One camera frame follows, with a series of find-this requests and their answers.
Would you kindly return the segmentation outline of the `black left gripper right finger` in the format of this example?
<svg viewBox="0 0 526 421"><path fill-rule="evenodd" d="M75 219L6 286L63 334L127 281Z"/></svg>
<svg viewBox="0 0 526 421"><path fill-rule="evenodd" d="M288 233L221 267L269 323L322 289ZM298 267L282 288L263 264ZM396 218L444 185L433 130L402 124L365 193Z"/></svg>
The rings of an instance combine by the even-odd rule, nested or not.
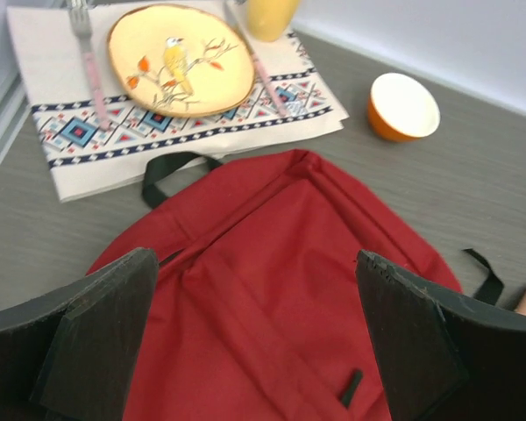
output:
<svg viewBox="0 0 526 421"><path fill-rule="evenodd" d="M526 316L365 250L356 277L393 420L526 420Z"/></svg>

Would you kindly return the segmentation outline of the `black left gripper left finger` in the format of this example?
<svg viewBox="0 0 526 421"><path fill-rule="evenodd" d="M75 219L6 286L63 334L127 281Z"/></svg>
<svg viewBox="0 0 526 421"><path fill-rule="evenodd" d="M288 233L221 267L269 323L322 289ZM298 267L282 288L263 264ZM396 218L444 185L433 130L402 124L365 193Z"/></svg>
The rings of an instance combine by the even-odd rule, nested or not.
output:
<svg viewBox="0 0 526 421"><path fill-rule="evenodd" d="M137 248L0 311L0 420L120 420L158 260Z"/></svg>

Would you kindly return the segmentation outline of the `red student backpack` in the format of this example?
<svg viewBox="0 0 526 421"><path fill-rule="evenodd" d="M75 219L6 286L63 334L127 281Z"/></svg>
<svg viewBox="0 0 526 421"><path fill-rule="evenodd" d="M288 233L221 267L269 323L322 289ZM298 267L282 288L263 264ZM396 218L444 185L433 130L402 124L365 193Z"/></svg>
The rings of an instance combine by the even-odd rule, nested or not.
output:
<svg viewBox="0 0 526 421"><path fill-rule="evenodd" d="M127 420L387 420L359 251L459 290L442 256L365 184L293 150L232 161L120 234L102 268L159 275Z"/></svg>

